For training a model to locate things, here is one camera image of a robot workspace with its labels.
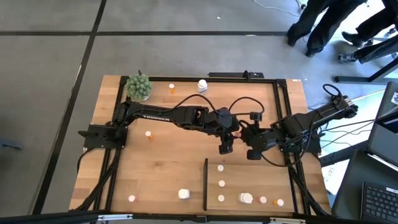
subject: gray floor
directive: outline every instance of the gray floor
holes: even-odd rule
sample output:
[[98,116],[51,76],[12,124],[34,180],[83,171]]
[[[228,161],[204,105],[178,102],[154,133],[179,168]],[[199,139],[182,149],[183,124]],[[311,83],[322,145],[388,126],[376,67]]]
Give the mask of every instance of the gray floor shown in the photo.
[[[266,4],[299,13],[294,0]],[[100,0],[3,0],[0,30],[91,30],[99,5]],[[248,0],[108,0],[99,29],[286,31],[297,19]],[[355,28],[360,22],[345,22],[343,26]],[[130,75],[141,69],[151,76],[205,77],[208,72],[248,69],[263,72],[268,78],[303,80],[307,103],[313,106],[326,100],[322,84],[333,83],[333,76],[369,76],[391,61],[385,57],[364,65],[339,65],[337,53],[354,49],[338,36],[314,58],[303,55],[304,40],[291,48],[283,37],[97,37],[44,212],[68,209],[83,144],[77,131],[86,129],[90,122],[103,75]],[[0,136],[24,146],[21,151],[0,151],[2,217],[29,212],[87,40],[0,37]],[[337,86],[352,98],[384,88]]]

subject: wooden table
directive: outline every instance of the wooden table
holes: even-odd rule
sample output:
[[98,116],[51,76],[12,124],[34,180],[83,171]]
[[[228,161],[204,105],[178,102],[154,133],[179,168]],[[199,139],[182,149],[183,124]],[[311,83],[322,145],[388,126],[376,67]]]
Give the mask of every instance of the wooden table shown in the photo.
[[[112,118],[120,76],[106,75],[99,91],[92,122],[104,124]],[[153,82],[153,92],[144,102],[148,105],[173,107],[186,96],[197,93],[195,82],[173,82],[175,93],[169,91],[170,82]],[[300,80],[287,80],[291,109],[294,113],[306,113],[307,104]],[[269,127],[277,121],[275,98],[272,85],[263,83],[213,83],[208,82],[208,91],[204,94],[216,108],[228,107],[241,96],[251,96],[261,101],[266,110],[260,125]],[[191,98],[184,105],[207,106],[201,98]],[[260,107],[252,101],[243,100],[234,106],[232,112],[259,111]],[[248,116],[240,117],[250,121]],[[154,138],[145,137],[151,131]],[[284,208],[273,212],[250,210],[203,210],[203,162],[205,158],[213,164],[235,166],[264,166],[272,170],[268,175],[279,175],[284,181],[278,181],[285,191],[285,201],[292,199],[286,168],[271,166],[265,161],[246,159],[248,147],[240,140],[235,140],[234,152],[219,155],[220,140],[214,136],[197,131],[186,131],[172,123],[138,119],[129,127],[126,147],[122,150],[116,185],[111,206],[112,212],[125,213],[164,213],[196,215],[278,215],[290,216],[293,208]],[[283,164],[283,156],[278,148],[270,149],[264,155],[270,160]],[[82,160],[77,176],[70,208],[76,208],[89,195],[97,184],[103,161],[104,149],[95,149]],[[307,188],[316,201],[330,212],[326,188],[323,182],[321,166],[317,158],[306,154],[302,158]],[[100,208],[104,208],[108,186],[104,188]],[[180,200],[177,192],[189,189],[190,198]],[[298,210],[303,212],[302,199],[296,186]],[[128,201],[135,195],[137,201]]]

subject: succulent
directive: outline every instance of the succulent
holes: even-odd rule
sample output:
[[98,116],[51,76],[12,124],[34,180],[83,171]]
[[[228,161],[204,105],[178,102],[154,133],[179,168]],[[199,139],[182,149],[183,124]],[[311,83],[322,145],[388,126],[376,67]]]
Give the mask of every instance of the succulent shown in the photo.
[[152,83],[149,82],[149,78],[141,74],[130,75],[127,79],[127,83],[124,86],[127,92],[127,96],[132,100],[146,100],[152,92]]

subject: keyboard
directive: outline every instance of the keyboard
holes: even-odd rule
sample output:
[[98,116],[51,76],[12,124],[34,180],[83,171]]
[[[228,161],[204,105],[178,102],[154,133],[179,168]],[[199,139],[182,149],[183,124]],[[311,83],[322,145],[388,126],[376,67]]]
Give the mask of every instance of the keyboard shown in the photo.
[[398,190],[364,182],[361,220],[398,224]]

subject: person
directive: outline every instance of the person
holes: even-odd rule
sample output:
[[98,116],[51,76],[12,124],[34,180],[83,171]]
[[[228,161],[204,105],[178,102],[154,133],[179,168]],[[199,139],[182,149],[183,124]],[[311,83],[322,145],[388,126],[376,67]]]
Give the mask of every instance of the person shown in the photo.
[[364,2],[366,0],[308,0],[298,22],[287,31],[287,44],[294,47],[299,38],[309,34],[318,15],[329,7],[308,38],[305,55],[314,56],[323,50],[341,22]]
[[391,7],[386,7],[376,13],[369,19],[362,22],[357,28],[357,34],[349,34],[343,32],[343,37],[351,42],[355,47],[363,47],[363,45],[376,36],[380,31],[398,23],[397,14]]
[[384,57],[398,52],[398,35],[391,37],[381,43],[372,46],[363,47],[350,54],[339,54],[339,63],[356,62],[357,60],[362,64],[371,60]]

